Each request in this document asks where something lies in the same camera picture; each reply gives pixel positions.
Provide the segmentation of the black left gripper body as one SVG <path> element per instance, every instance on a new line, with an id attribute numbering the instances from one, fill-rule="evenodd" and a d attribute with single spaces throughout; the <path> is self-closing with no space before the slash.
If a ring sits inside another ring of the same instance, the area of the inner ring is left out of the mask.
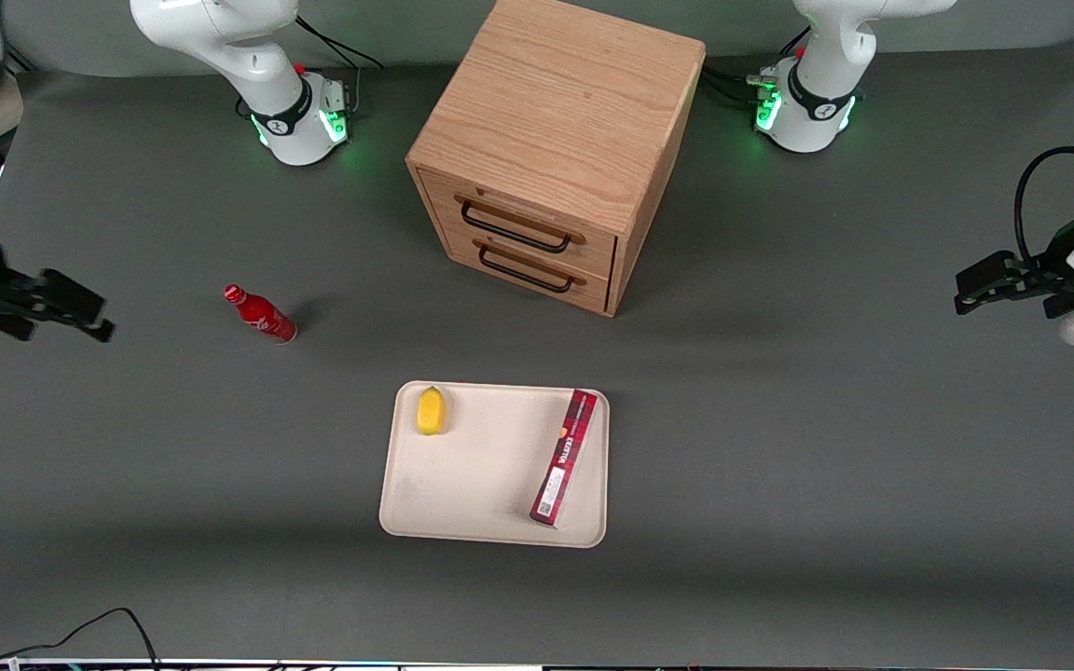
<path id="1" fill-rule="evenodd" d="M 1048 295 L 1043 302 L 1047 318 L 1065 317 L 1074 310 L 1074 269 L 1068 264 L 1068 257 L 1074 252 L 1074 218 L 1053 234 L 1047 248 L 1037 256 L 1030 253 L 1026 243 L 1022 208 L 1013 209 L 1013 225 L 1027 288 Z"/>

